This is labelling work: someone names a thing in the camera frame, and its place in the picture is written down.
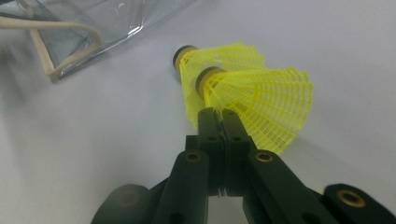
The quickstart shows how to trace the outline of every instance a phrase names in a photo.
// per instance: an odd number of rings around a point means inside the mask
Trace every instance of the shuttlecock mesh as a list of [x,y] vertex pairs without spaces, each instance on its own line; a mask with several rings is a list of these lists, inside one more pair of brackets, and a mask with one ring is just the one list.
[[[203,83],[203,97],[195,82],[207,67],[225,71]],[[280,154],[303,127],[312,104],[313,86],[307,73],[294,68],[268,69],[254,47],[234,44],[197,49],[180,60],[187,118],[197,127],[198,112],[213,107],[221,118],[224,108],[236,112],[258,148]]]
[[258,148],[279,154],[303,127],[312,90],[294,68],[220,72],[206,81],[204,99],[205,107],[236,112]]
[[204,100],[197,94],[195,81],[207,67],[216,66],[227,71],[267,69],[264,57],[251,46],[237,43],[211,49],[197,49],[186,53],[180,60],[187,118],[197,127],[197,113],[205,108]]

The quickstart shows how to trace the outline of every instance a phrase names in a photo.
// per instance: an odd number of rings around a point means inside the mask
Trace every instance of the yellow shuttlecock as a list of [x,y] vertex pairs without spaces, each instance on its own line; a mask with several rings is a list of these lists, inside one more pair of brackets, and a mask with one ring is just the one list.
[[[213,107],[221,118],[224,108],[231,109],[257,148],[280,154],[303,127],[311,107],[313,86],[307,73],[294,68],[270,70],[253,47],[224,48],[233,53],[223,53],[222,48],[178,51],[174,61],[188,119],[196,127],[200,110]],[[240,58],[237,49],[242,49]]]

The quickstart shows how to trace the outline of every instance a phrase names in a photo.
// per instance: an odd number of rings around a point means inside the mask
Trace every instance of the white surface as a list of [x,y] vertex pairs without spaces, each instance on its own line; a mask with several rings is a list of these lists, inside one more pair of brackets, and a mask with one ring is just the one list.
[[[282,155],[297,176],[356,186],[396,213],[395,11],[390,0],[199,0],[56,83],[26,32],[0,31],[0,223],[90,223],[114,188],[166,178],[195,134],[169,53],[238,41],[315,83]],[[247,223],[240,203],[211,199],[208,223]]]

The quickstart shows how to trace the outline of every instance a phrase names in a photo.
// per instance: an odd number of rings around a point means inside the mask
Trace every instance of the plastic shuttlecock skirt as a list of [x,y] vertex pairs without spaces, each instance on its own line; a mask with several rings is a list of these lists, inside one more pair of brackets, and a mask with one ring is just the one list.
[[307,73],[268,69],[264,57],[242,44],[212,49],[186,48],[174,60],[179,70],[187,118],[197,127],[198,112],[231,109],[257,148],[280,154],[303,127],[312,105]]

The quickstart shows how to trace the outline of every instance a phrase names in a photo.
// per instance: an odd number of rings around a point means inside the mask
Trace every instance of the brass insert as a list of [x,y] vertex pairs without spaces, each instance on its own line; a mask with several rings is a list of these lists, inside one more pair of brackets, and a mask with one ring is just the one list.
[[348,189],[340,189],[337,191],[338,198],[349,206],[363,208],[366,206],[366,201],[357,193]]
[[261,162],[270,162],[272,161],[274,158],[265,152],[259,152],[256,154],[256,160],[261,161]]

